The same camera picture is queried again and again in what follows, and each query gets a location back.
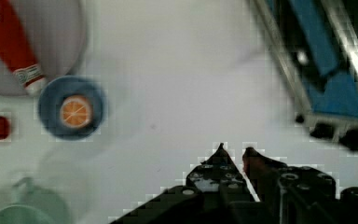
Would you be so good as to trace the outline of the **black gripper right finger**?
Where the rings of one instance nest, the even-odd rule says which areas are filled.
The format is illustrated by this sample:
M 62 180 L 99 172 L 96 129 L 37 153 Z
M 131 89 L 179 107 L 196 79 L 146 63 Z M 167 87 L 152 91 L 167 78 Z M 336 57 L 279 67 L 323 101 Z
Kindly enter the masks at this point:
M 243 171 L 280 224 L 358 224 L 358 187 L 336 197 L 337 182 L 310 166 L 289 166 L 248 147 Z

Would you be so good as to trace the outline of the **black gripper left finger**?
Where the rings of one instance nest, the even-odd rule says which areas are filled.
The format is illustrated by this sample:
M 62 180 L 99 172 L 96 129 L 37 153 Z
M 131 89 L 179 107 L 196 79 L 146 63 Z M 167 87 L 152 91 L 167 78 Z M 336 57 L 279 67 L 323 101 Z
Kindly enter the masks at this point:
M 234 224 L 230 203 L 254 200 L 223 145 L 196 166 L 183 186 L 164 190 L 111 224 Z

